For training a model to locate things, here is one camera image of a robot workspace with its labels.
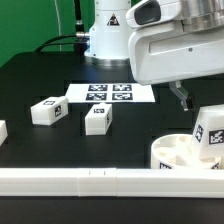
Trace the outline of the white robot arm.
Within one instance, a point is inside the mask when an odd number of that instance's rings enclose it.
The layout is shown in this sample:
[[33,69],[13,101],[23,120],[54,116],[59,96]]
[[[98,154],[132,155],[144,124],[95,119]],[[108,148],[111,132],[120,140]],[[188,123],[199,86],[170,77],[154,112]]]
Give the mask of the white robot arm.
[[181,82],[224,73],[224,0],[94,0],[85,59],[128,63],[142,85],[167,83],[192,107]]

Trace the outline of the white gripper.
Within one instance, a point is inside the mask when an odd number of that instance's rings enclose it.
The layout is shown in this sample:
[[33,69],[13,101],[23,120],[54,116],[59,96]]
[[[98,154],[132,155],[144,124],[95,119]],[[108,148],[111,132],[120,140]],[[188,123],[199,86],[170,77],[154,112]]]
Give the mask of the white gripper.
[[183,109],[193,110],[193,97],[178,80],[224,73],[224,0],[141,0],[126,21],[134,79],[170,82]]

